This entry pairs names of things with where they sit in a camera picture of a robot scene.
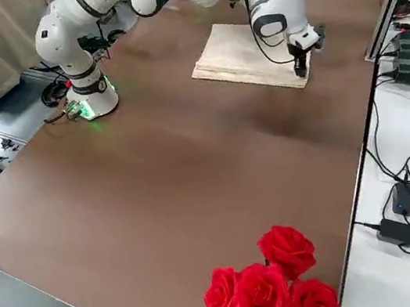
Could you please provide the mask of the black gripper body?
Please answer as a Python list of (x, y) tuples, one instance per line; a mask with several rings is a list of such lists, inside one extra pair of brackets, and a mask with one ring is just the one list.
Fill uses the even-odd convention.
[(298, 45), (294, 45), (294, 44), (288, 44), (287, 45), (287, 49), (289, 54), (293, 57), (293, 61), (295, 63), (300, 62), (301, 60), (305, 60), (306, 59), (306, 55), (309, 53), (310, 49), (302, 49), (300, 46)]

